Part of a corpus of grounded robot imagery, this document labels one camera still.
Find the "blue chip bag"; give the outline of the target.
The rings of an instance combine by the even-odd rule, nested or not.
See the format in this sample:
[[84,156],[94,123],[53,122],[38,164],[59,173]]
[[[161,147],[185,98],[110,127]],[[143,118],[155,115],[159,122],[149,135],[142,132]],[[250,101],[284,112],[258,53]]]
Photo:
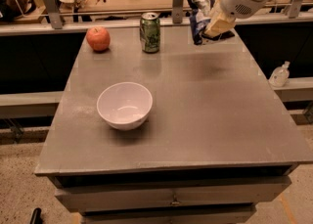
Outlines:
[[195,45],[202,44],[201,34],[211,21],[209,13],[216,0],[187,0],[192,10],[189,20]]

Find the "white bowl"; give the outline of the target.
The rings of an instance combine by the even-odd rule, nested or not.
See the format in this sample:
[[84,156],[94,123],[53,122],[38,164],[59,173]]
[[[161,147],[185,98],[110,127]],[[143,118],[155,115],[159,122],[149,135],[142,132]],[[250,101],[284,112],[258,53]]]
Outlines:
[[145,86],[121,82],[101,93],[97,100],[97,112],[112,128],[128,131],[145,122],[153,101],[151,92]]

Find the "green soda can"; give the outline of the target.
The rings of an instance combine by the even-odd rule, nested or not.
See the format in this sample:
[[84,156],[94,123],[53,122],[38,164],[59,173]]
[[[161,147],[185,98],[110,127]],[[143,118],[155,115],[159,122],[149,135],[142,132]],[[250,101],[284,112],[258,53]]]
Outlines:
[[140,40],[142,50],[156,53],[160,45],[160,22],[157,13],[144,13],[140,18]]

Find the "clear sanitizer bottle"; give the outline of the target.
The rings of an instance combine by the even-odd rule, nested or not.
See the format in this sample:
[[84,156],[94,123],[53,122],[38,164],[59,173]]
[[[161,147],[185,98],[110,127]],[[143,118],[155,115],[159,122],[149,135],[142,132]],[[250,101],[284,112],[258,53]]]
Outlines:
[[269,78],[269,83],[275,87],[283,87],[290,75],[289,66],[290,62],[285,61],[280,67],[276,67]]

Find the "red apple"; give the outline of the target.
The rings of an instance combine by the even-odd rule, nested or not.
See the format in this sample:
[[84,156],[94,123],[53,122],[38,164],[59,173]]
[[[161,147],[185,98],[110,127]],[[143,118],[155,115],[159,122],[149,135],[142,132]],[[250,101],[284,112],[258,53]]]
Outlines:
[[107,50],[111,43],[109,32],[102,26],[89,28],[86,33],[86,40],[89,46],[97,52]]

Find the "grey drawer with latch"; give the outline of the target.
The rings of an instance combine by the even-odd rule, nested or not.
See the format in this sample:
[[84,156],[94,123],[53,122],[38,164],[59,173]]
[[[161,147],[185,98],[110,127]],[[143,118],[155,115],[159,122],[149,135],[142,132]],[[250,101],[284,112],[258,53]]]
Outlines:
[[291,184],[288,176],[101,185],[58,189],[70,212],[269,202]]

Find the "black cylinder on floor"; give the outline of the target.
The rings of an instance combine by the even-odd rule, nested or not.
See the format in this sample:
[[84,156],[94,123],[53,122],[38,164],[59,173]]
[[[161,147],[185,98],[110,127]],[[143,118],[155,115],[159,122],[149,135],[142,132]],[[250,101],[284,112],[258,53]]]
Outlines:
[[32,212],[29,224],[42,224],[41,209],[39,207],[35,208]]

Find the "middle metal rail bracket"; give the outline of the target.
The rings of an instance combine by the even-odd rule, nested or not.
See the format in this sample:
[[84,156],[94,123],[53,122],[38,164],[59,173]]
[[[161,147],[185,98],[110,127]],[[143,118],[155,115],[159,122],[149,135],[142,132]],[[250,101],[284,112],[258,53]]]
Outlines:
[[172,0],[172,21],[181,23],[183,20],[183,3],[184,0]]

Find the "left metal rail bracket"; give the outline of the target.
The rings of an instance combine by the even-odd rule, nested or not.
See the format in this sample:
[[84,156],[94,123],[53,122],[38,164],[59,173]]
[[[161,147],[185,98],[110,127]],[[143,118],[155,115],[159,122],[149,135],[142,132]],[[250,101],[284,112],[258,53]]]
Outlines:
[[63,28],[63,19],[56,0],[43,0],[48,13],[49,22],[54,29]]

